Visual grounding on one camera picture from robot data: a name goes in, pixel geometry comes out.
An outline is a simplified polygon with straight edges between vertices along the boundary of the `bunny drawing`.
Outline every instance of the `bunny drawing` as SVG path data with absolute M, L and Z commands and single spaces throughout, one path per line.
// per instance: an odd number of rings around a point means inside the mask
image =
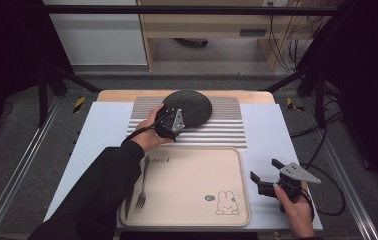
M 232 192 L 221 191 L 218 194 L 217 215 L 238 215 L 238 204 Z

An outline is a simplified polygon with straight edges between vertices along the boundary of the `black round object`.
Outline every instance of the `black round object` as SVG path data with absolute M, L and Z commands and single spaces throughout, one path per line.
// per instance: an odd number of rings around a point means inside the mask
M 168 95 L 163 103 L 168 109 L 182 109 L 186 128 L 198 127 L 211 117 L 213 106 L 210 100 L 197 91 L 180 90 Z

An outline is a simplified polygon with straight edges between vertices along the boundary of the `striped cloth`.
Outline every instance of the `striped cloth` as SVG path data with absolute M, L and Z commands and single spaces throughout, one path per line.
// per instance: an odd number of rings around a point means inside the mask
M 152 108 L 162 103 L 164 97 L 138 97 L 134 103 L 127 136 L 149 115 Z M 234 147 L 247 149 L 245 130 L 239 102 L 231 97 L 209 97 L 213 106 L 211 118 L 196 128 L 184 128 L 174 147 Z

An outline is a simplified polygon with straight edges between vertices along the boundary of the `beige tray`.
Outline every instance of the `beige tray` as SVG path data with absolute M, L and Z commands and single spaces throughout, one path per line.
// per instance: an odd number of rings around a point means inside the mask
M 234 148 L 159 147 L 151 150 L 146 203 L 136 209 L 135 184 L 128 226 L 244 226 L 249 207 L 239 152 Z

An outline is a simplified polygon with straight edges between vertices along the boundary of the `white cabinet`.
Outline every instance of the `white cabinet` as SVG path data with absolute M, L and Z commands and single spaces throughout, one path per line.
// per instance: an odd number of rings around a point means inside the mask
M 134 0 L 44 0 L 51 5 L 136 5 Z M 146 65 L 139 17 L 51 14 L 72 65 Z

